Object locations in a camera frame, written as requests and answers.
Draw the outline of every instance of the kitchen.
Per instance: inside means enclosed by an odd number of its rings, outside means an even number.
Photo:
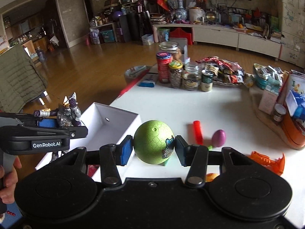
[[[2,16],[10,46],[21,44],[34,63],[67,48],[55,0],[33,0]]]

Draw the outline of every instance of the orange ball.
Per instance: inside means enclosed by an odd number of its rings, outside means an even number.
[[[209,174],[206,174],[205,176],[205,182],[206,183],[209,183],[209,182],[212,182],[216,177],[218,177],[219,175],[216,174],[216,173],[209,173]]]

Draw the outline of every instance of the toy robot figure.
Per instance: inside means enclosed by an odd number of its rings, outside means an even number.
[[[63,105],[55,110],[41,109],[35,110],[34,115],[37,117],[57,117],[57,123],[60,127],[80,126],[81,125],[81,112],[76,103],[75,92],[69,97],[65,97]]]

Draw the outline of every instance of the baseboard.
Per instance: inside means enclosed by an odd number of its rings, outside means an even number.
[[[81,43],[83,41],[85,41],[85,39],[86,39],[86,35],[84,35],[83,37],[80,37],[80,38],[78,38],[76,40],[73,40],[73,41],[69,42],[68,43],[69,48],[72,47],[72,46],[75,46],[75,45],[77,45],[77,44],[79,44],[79,43]]]

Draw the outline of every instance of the red canister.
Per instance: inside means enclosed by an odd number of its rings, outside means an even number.
[[[157,53],[159,81],[167,84],[170,82],[168,64],[172,61],[172,55],[168,52]]]

